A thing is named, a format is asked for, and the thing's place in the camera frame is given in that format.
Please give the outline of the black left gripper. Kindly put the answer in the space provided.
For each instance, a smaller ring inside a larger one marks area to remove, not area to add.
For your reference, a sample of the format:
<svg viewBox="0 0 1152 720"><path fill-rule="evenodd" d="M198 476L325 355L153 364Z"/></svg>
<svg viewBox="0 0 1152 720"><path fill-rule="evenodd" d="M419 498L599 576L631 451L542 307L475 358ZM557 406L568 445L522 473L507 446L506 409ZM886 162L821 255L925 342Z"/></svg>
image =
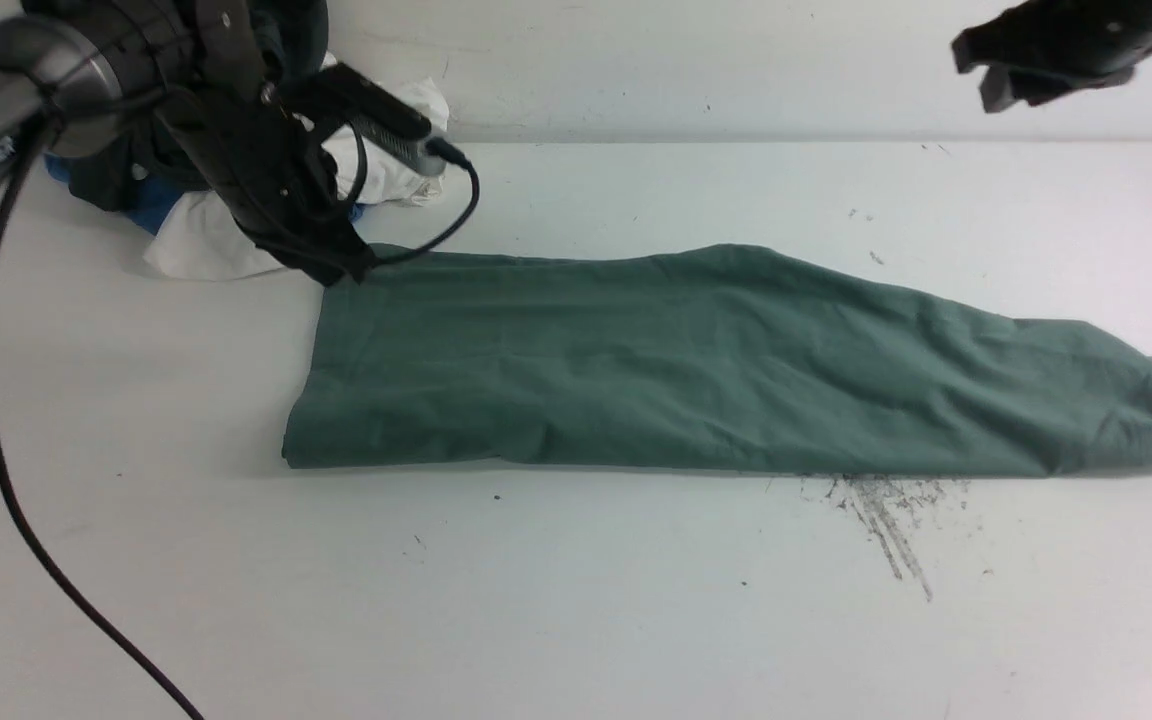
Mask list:
<svg viewBox="0 0 1152 720"><path fill-rule="evenodd" d="M260 232L253 232L255 245L324 287L343 279L364 282L378 266L374 249L356 232L355 222L362 215L362 206L356 202L342 202L325 219L294 214L293 223L262 205L253 210L262 223Z"/></svg>

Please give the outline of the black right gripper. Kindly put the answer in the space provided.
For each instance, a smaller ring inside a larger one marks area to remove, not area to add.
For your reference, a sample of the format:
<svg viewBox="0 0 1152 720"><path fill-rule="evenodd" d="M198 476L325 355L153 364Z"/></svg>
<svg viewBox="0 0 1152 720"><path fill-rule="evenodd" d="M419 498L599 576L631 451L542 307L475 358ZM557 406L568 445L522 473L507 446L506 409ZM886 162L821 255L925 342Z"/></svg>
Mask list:
<svg viewBox="0 0 1152 720"><path fill-rule="evenodd" d="M987 113L1123 86L1152 58L1152 1L1024 1L961 31L952 56L961 76L986 70Z"/></svg>

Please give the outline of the left robot arm Piper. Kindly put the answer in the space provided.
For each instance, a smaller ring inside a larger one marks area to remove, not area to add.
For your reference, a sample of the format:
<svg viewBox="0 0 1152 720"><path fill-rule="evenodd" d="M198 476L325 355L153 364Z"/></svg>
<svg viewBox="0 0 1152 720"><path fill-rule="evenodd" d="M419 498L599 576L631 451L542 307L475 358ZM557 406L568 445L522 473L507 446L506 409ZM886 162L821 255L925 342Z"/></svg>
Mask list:
<svg viewBox="0 0 1152 720"><path fill-rule="evenodd" d="M323 70L324 1L24 1L0 18L0 247L40 156L82 199L132 200L141 161L215 192L257 249L324 286L376 252L319 126L356 129L353 70Z"/></svg>

